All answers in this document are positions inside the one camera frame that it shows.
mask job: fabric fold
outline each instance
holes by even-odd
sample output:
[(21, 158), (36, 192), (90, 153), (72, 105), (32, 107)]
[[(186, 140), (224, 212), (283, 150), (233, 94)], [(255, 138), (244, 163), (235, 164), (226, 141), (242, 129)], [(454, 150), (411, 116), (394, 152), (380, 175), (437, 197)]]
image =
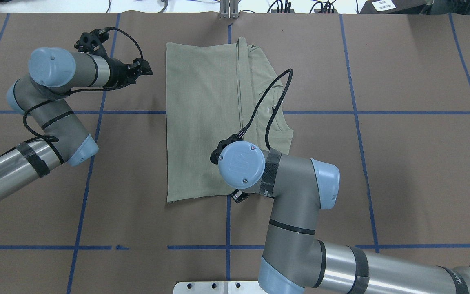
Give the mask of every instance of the fabric fold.
[[(233, 191), (209, 155), (220, 140), (248, 123), (275, 77), (262, 49), (244, 38), (212, 47), (166, 45), (168, 202)], [(261, 103), (244, 140), (266, 149), (266, 125), (281, 93), (278, 82)], [(270, 144), (289, 153), (292, 137), (280, 110), (269, 132)]]

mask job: metal bracket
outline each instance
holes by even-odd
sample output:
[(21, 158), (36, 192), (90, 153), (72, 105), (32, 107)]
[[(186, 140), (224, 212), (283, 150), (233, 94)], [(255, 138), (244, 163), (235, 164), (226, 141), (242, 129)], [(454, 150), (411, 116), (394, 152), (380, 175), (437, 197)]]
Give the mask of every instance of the metal bracket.
[(220, 0), (220, 18), (239, 18), (239, 0)]
[(266, 294), (257, 281), (179, 282), (173, 294)]

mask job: logo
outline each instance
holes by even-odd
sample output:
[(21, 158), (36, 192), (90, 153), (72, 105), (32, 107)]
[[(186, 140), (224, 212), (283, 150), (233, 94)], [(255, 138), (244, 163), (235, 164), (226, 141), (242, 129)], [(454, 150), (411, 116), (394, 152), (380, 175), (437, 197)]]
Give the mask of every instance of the logo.
[(248, 153), (239, 153), (230, 162), (230, 171), (244, 173), (250, 169), (250, 160)]

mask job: white label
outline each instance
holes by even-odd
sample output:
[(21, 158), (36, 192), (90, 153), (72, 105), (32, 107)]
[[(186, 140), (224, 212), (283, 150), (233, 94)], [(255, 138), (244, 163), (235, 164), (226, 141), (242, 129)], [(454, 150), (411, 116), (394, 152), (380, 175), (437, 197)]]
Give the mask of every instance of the white label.
[(389, 9), (396, 8), (392, 0), (380, 0), (373, 2), (373, 6), (377, 11), (388, 11)]

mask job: black cable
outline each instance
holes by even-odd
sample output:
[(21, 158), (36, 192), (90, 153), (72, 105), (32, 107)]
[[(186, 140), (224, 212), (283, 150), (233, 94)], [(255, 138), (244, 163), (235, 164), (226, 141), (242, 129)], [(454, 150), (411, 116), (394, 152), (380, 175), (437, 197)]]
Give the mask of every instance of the black cable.
[(32, 112), (33, 110), (43, 106), (43, 105), (46, 105), (48, 103), (52, 103), (53, 101), (52, 100), (47, 100), (47, 101), (44, 101), (44, 102), (41, 102), (39, 104), (37, 104), (36, 106), (28, 109), (27, 111), (24, 112), (23, 114), (23, 125), (24, 127), (28, 130), (28, 132), (31, 132), (33, 135), (35, 135), (36, 137), (31, 139), (32, 141), (33, 140), (36, 140), (36, 139), (43, 139), (45, 141), (50, 141), (50, 142), (58, 142), (59, 139), (55, 136), (51, 136), (51, 135), (41, 135), (39, 134), (38, 132), (32, 130), (32, 128), (30, 128), (30, 125), (28, 125), (27, 123), (27, 117), (28, 117), (28, 114), (30, 114), (30, 112)]
[(317, 4), (321, 4), (320, 10), (322, 10), (322, 8), (324, 7), (324, 2), (317, 1), (317, 2), (315, 2), (315, 4), (313, 4), (313, 6), (311, 6), (311, 9), (309, 10), (309, 13), (311, 13), (313, 11), (313, 8), (315, 8), (315, 6)]
[(271, 5), (269, 5), (269, 9), (266, 13), (269, 13), (271, 11), (271, 8), (273, 7), (273, 5), (276, 3), (277, 4), (277, 13), (278, 13), (278, 10), (279, 10), (279, 7), (278, 7), (278, 3), (280, 2), (280, 6), (282, 6), (282, 0), (275, 0)]
[[(24, 112), (24, 114), (23, 114), (23, 125), (24, 125), (24, 127), (28, 130), (28, 132), (32, 133), (32, 134), (35, 136), (34, 138), (31, 138), (31, 139), (26, 140), (25, 143), (30, 143), (30, 142), (32, 142), (32, 141), (39, 140), (39, 139), (41, 139), (41, 140), (43, 140), (43, 141), (45, 141), (45, 142), (47, 142), (47, 143), (49, 143), (49, 142), (58, 142), (58, 141), (59, 141), (58, 137), (56, 137), (56, 136), (41, 135), (41, 134), (39, 134), (38, 132), (36, 132), (36, 131), (34, 131), (32, 128), (30, 128), (30, 125), (28, 125), (28, 122), (27, 122), (27, 117), (28, 117), (28, 115), (30, 114), (30, 112), (36, 110), (37, 108), (39, 108), (39, 107), (41, 107), (41, 106), (43, 106), (43, 105), (46, 105), (46, 104), (52, 103), (52, 102), (53, 102), (53, 101), (51, 101), (51, 100), (47, 100), (47, 101), (41, 102), (41, 103), (37, 104), (36, 106), (34, 106), (34, 107), (32, 107), (32, 108), (30, 108), (30, 109), (28, 109), (27, 111)], [(9, 152), (11, 152), (11, 151), (13, 151), (13, 150), (15, 150), (15, 149), (16, 149), (16, 148), (14, 147), (14, 148), (8, 150), (7, 152), (1, 154), (0, 157), (1, 157), (1, 156), (4, 156), (5, 154), (7, 154), (7, 153), (9, 153)]]
[(159, 13), (163, 13), (166, 8), (168, 8), (168, 3), (170, 2), (170, 0), (164, 0), (164, 7), (161, 9), (161, 11), (159, 11)]
[[(144, 57), (142, 55), (142, 50), (140, 49), (140, 46), (139, 46), (139, 43), (137, 43), (137, 41), (131, 36), (131, 35), (128, 35), (128, 33), (126, 33), (125, 31), (119, 29), (119, 28), (116, 28), (116, 27), (107, 27), (105, 28), (105, 30), (108, 32), (108, 31), (111, 31), (111, 30), (115, 30), (115, 31), (118, 31), (120, 33), (122, 33), (123, 35), (127, 36), (128, 39), (130, 39), (131, 41), (133, 41), (133, 43), (135, 44), (135, 46), (137, 47), (138, 51), (139, 51), (139, 55), (140, 55), (140, 63), (142, 63), (144, 61)], [(139, 64), (139, 71), (136, 75), (136, 79), (140, 76), (140, 71), (141, 71), (141, 64)], [(123, 85), (123, 86), (118, 86), (118, 87), (112, 87), (112, 88), (104, 88), (104, 89), (79, 89), (79, 90), (74, 90), (74, 91), (68, 91), (66, 94), (67, 95), (71, 95), (73, 93), (79, 93), (79, 92), (103, 92), (103, 91), (114, 91), (114, 90), (118, 90), (118, 89), (122, 89), (126, 86), (128, 86), (129, 84), (126, 84), (126, 85)]]
[(278, 113), (278, 110), (280, 108), (280, 106), (282, 105), (282, 101), (284, 100), (284, 97), (286, 96), (286, 93), (288, 91), (288, 88), (289, 88), (289, 84), (291, 83), (291, 78), (293, 78), (293, 69), (288, 69), (287, 71), (283, 72), (282, 74), (278, 75), (278, 77), (276, 77), (270, 84), (269, 86), (267, 87), (266, 91), (264, 91), (263, 95), (261, 96), (261, 98), (259, 99), (259, 102), (257, 102), (257, 105), (255, 106), (254, 110), (253, 110), (253, 114), (251, 115), (250, 117), (250, 121), (248, 122), (248, 124), (242, 128), (240, 130), (240, 132), (237, 134), (237, 137), (240, 139), (242, 138), (242, 136), (244, 136), (244, 134), (246, 134), (246, 132), (248, 131), (248, 129), (250, 128), (250, 125), (251, 123), (253, 122), (253, 119), (255, 118), (255, 115), (257, 114), (257, 110), (259, 109), (259, 106), (261, 104), (261, 102), (264, 100), (264, 97), (266, 97), (267, 93), (269, 92), (269, 90), (273, 87), (273, 85), (275, 85), (275, 83), (280, 80), (280, 78), (282, 78), (283, 76), (285, 76), (287, 73), (289, 73), (288, 75), (288, 80), (286, 82), (286, 85), (284, 86), (284, 89), (282, 90), (282, 94), (280, 95), (280, 98), (278, 99), (278, 102), (276, 104), (276, 106), (273, 108), (273, 112), (271, 114), (271, 116), (269, 117), (269, 121), (268, 121), (268, 124), (266, 126), (266, 133), (265, 133), (265, 141), (266, 141), (266, 147), (268, 149), (271, 149), (271, 146), (269, 145), (269, 130), (271, 128), (271, 124), (273, 123), (273, 120), (275, 119), (275, 116), (277, 115)]

